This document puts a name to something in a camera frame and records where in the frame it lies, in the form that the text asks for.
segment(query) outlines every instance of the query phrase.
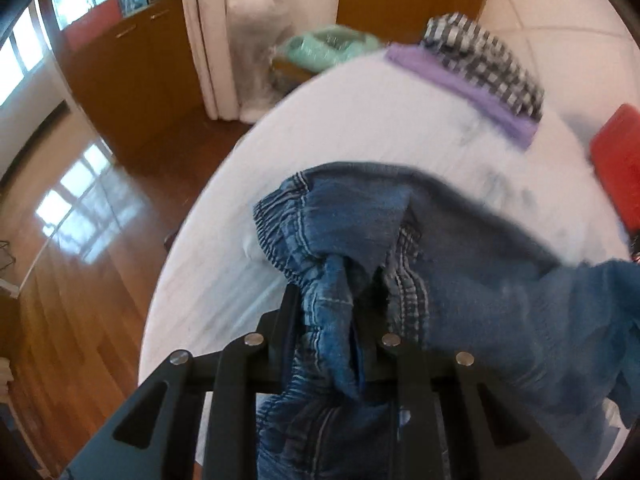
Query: clear plastic bag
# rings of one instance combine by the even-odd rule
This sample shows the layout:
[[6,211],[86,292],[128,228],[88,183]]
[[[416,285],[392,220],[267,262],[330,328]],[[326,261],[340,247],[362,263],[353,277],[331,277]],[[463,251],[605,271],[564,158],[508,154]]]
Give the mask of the clear plastic bag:
[[255,123],[280,100],[271,84],[277,44],[293,34],[284,0],[226,0],[226,26],[240,102],[240,120]]
[[332,25],[290,38],[278,47],[278,55],[301,68],[320,73],[382,47],[372,34]]

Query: purple cloth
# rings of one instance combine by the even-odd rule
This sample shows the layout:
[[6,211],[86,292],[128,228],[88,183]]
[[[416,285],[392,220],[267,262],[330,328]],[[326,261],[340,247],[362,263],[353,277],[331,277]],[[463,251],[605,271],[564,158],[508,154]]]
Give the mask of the purple cloth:
[[466,97],[481,112],[500,124],[519,146],[528,148],[533,142],[538,130],[536,121],[529,116],[514,115],[496,96],[449,72],[423,46],[394,43],[387,49],[386,58],[427,81]]

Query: silver rivet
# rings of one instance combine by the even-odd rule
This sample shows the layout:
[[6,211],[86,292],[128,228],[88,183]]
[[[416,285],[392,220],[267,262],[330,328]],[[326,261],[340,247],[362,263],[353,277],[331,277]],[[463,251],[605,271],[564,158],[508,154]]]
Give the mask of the silver rivet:
[[244,344],[247,346],[258,346],[264,342],[264,336],[257,332],[251,332],[244,336]]
[[186,350],[176,350],[169,356],[169,362],[172,365],[183,365],[189,360],[189,352]]
[[400,344],[400,336],[391,332],[382,336],[382,344],[384,346],[398,346]]
[[469,352],[458,352],[456,362],[461,366],[471,366],[476,360]]

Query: white table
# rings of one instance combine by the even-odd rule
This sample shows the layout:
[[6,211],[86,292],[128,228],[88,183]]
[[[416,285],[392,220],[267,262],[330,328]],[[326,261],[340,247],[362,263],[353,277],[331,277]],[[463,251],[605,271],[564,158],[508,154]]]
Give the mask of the white table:
[[546,107],[533,145],[522,152],[465,100],[375,54],[293,92],[209,181],[158,281],[141,382],[174,349],[218,351],[279,306],[286,282],[258,246],[252,206],[294,172],[334,160],[436,174],[567,263],[628,257],[583,148],[552,109]]

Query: denim pants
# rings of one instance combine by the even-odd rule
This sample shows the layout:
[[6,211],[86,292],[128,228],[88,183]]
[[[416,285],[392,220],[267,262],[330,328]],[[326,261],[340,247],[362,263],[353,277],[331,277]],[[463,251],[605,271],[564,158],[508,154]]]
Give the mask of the denim pants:
[[382,270],[389,330],[471,352],[512,388],[584,478],[640,411],[640,266],[562,266],[518,227],[409,168],[332,163],[254,208],[270,262],[302,290],[292,380],[258,411],[261,479],[384,479],[390,407],[358,397],[353,298]]

